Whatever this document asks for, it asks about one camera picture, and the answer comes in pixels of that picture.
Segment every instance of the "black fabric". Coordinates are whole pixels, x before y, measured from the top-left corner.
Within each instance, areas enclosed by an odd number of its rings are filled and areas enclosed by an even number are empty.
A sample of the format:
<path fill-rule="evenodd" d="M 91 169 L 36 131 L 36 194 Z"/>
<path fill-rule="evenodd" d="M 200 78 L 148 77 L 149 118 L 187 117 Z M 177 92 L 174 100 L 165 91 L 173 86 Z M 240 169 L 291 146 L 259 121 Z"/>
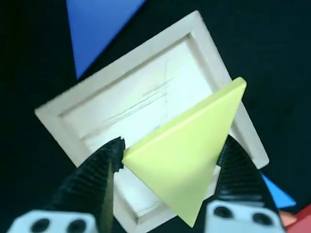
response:
<path fill-rule="evenodd" d="M 243 76 L 248 113 L 269 154 L 262 171 L 296 201 L 311 202 L 310 3 L 293 0 L 147 0 L 84 78 L 199 10 L 232 77 Z M 0 3 L 1 229 L 46 202 L 74 166 L 34 108 L 74 86 L 65 1 Z M 179 218 L 154 232 L 202 232 Z M 115 222 L 115 232 L 122 232 Z"/>

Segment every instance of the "triangular block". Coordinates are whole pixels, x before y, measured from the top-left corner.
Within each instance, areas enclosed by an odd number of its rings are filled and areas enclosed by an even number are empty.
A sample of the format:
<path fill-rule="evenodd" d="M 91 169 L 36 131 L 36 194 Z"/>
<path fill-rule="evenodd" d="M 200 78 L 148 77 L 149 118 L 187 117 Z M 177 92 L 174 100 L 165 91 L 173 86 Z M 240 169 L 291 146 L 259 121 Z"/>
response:
<path fill-rule="evenodd" d="M 235 79 L 124 153 L 124 165 L 191 227 L 245 88 Z"/>
<path fill-rule="evenodd" d="M 283 192 L 265 175 L 261 174 L 261 176 L 263 180 L 265 181 L 277 208 L 281 209 L 281 208 L 286 208 L 286 207 L 296 205 L 296 201 L 294 201 L 294 199 L 292 199 L 288 194 Z"/>

